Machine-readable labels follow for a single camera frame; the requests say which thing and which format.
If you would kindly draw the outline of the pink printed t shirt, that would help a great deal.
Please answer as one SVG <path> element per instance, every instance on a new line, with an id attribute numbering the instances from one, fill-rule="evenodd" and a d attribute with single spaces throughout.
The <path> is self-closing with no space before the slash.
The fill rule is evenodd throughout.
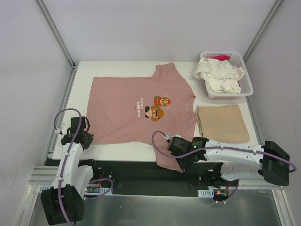
<path id="1" fill-rule="evenodd" d="M 164 135 L 189 140 L 196 126 L 195 95 L 174 63 L 157 65 L 151 77 L 94 77 L 87 106 L 95 145 L 155 144 L 157 165 L 181 171 Z"/>

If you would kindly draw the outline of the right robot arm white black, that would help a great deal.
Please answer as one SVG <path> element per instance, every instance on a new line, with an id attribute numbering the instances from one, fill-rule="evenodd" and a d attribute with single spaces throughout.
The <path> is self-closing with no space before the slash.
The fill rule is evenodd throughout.
<path id="1" fill-rule="evenodd" d="M 184 170 L 198 161 L 221 163 L 212 173 L 212 182 L 222 186 L 227 181 L 263 178 L 277 186 L 290 184 L 290 156 L 273 141 L 264 145 L 231 145 L 204 137 L 192 141 L 174 137 L 168 148 Z"/>

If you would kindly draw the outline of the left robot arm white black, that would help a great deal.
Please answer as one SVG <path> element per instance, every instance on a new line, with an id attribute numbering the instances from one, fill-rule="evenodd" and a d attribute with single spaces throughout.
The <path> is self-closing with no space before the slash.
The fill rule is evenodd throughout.
<path id="1" fill-rule="evenodd" d="M 68 128 L 61 140 L 63 156 L 58 172 L 51 187 L 40 196 L 50 226 L 74 224 L 84 217 L 85 189 L 88 183 L 95 183 L 100 174 L 93 159 L 80 159 L 92 140 L 92 134 L 77 127 Z"/>

